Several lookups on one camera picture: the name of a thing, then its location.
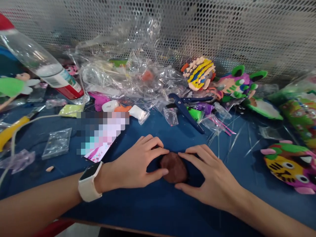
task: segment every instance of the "blue scissors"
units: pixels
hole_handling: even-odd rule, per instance
[[[205,102],[205,101],[211,101],[214,98],[213,97],[205,97],[205,98],[180,98],[174,93],[169,94],[169,98],[174,99],[174,103],[166,105],[167,108],[178,108],[178,111],[184,115],[184,117],[187,118],[187,120],[190,122],[190,124],[197,130],[199,133],[204,134],[205,131],[203,128],[192,118],[190,115],[187,107],[184,104],[193,103],[193,102]]]

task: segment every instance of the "plastic bottle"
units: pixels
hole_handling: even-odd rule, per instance
[[[84,90],[81,85],[46,49],[17,31],[2,14],[0,14],[0,35],[10,52],[33,73],[75,104],[83,103],[81,97],[84,95]]]

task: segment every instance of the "blue table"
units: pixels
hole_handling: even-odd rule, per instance
[[[15,109],[4,121],[14,122],[30,111],[31,108]],[[150,112],[150,117],[142,126],[136,119],[130,119],[130,126],[122,135],[109,161],[119,157],[140,136],[147,134],[158,136],[165,148],[175,152],[183,152],[190,146],[208,143],[207,139],[211,133],[208,131],[205,135],[199,134],[182,116],[178,116],[178,126],[170,127],[159,112],[154,110]],[[44,109],[40,115],[53,113],[53,109]],[[252,123],[257,120],[249,119],[249,116],[237,115],[233,115],[233,119],[236,119],[234,125],[231,124],[229,127],[239,133],[234,146],[231,148],[236,135],[230,138],[222,132],[210,145],[214,153],[224,161],[243,187],[285,214],[316,229],[316,196],[298,194],[291,186],[270,174],[258,150],[266,148],[274,141],[261,138],[256,125]],[[0,198],[83,171],[90,162],[76,154],[76,149],[83,141],[82,137],[75,135],[77,122],[78,120],[74,118],[45,118],[34,122],[24,133],[22,132],[19,135],[16,151],[23,148],[36,151],[36,161],[24,171],[7,175],[0,190]],[[42,161],[41,155],[48,133],[69,127],[73,128],[69,153]],[[281,133],[285,139],[291,139],[288,134],[282,131]],[[186,164],[190,175],[189,184],[201,185],[203,183],[201,173],[192,164],[188,162]],[[52,165],[55,170],[50,173],[45,172],[45,169]],[[148,170],[152,171],[156,168],[157,164],[154,160]],[[182,191],[176,190],[164,179],[142,189],[119,189],[105,193],[95,202],[81,203],[65,213],[63,217],[170,236],[235,236],[236,232],[240,235],[260,235],[234,216],[206,206]]]

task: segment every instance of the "smartwatch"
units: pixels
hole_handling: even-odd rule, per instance
[[[102,193],[98,193],[94,186],[94,178],[98,175],[102,161],[89,166],[79,179],[78,190],[81,198],[86,202],[94,201],[102,197]]]

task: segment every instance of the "watch face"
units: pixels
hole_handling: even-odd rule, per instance
[[[81,178],[79,179],[79,181],[84,180],[84,179],[89,178],[92,175],[94,175],[96,170],[98,169],[100,163],[101,163],[101,161],[99,161],[98,163],[95,163],[94,165],[88,167],[86,169],[86,171],[83,173],[83,175],[81,176]]]

